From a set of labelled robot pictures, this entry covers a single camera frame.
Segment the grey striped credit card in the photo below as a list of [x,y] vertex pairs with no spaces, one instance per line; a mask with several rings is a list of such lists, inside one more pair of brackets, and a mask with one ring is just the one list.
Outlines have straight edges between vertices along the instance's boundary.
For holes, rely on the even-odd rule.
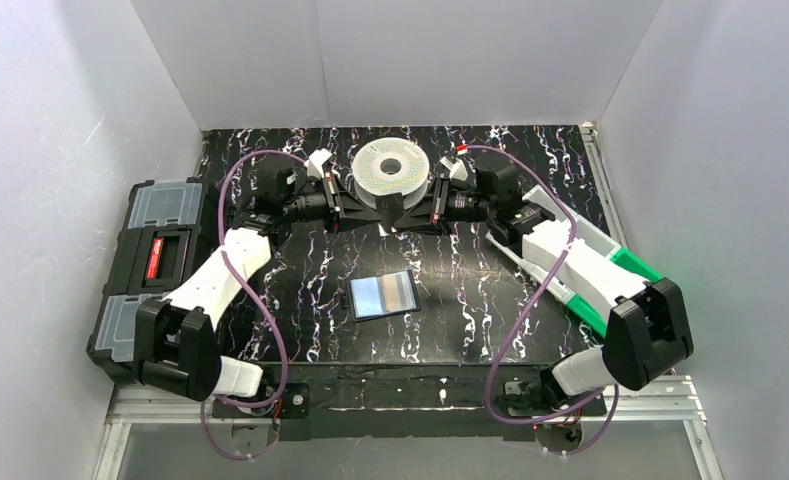
[[386,313],[411,312],[419,308],[412,275],[408,270],[381,276],[380,291]]

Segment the black plastic toolbox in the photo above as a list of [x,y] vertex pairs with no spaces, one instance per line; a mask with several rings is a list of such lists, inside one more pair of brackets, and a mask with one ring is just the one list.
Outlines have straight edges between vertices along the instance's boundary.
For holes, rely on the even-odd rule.
[[184,283],[217,247],[218,191],[189,177],[132,186],[86,353],[116,384],[134,381],[135,315]]

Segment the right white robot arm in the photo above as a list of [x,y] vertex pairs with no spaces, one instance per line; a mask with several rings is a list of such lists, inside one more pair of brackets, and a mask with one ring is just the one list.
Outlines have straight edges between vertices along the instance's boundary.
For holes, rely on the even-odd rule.
[[454,222],[484,222],[495,242],[558,280],[605,324],[601,345],[572,354],[540,373],[541,394],[565,402],[617,384],[639,391],[694,352],[681,289],[670,279],[651,280],[590,247],[579,222],[561,203],[547,206],[511,180],[481,174],[466,187],[444,176],[412,207],[401,194],[378,200],[383,226],[396,232],[447,235]]

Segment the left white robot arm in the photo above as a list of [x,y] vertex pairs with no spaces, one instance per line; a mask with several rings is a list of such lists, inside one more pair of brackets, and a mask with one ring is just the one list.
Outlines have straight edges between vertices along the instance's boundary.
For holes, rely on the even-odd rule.
[[[218,216],[216,250],[178,288],[137,310],[132,372],[136,381],[191,400],[210,397],[244,408],[263,408],[279,399],[287,384],[288,359],[273,315],[249,284],[298,222],[323,221],[332,231],[378,221],[330,173],[296,189],[288,183],[257,188],[245,208],[225,224]],[[274,393],[259,397],[265,377],[256,364],[225,356],[220,321],[245,291],[272,324],[281,373]]]

